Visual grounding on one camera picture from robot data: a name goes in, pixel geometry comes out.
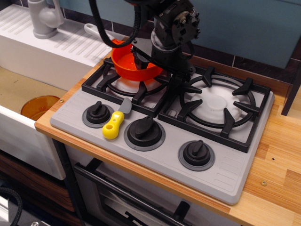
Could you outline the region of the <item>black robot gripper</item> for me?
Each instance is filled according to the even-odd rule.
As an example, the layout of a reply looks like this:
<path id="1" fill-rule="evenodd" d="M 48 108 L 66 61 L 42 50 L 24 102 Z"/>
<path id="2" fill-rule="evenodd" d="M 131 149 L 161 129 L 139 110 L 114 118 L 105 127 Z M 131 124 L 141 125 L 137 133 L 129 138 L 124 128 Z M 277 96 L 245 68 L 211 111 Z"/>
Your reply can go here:
<path id="1" fill-rule="evenodd" d="M 147 69 L 149 63 L 170 72 L 172 75 L 166 86 L 165 103 L 175 94 L 183 81 L 189 81 L 196 71 L 189 59 L 182 53 L 182 45 L 187 44 L 194 54 L 191 40 L 196 37 L 195 22 L 172 22 L 166 27 L 156 22 L 150 39 L 136 38 L 132 41 L 131 52 L 136 69 Z"/>

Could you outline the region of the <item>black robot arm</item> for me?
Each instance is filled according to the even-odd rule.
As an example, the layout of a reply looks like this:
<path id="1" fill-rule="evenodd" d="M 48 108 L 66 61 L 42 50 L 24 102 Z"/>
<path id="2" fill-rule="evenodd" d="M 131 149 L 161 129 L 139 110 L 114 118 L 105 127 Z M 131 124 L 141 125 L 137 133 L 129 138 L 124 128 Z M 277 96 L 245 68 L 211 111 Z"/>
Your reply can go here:
<path id="1" fill-rule="evenodd" d="M 196 71 L 190 59 L 194 55 L 191 42 L 200 34 L 199 13 L 188 0 L 131 0 L 129 3 L 146 9 L 155 18 L 151 38 L 136 38 L 132 42 L 135 65 L 145 69 L 148 63 L 153 63 L 171 73 L 166 94 L 172 97 Z"/>

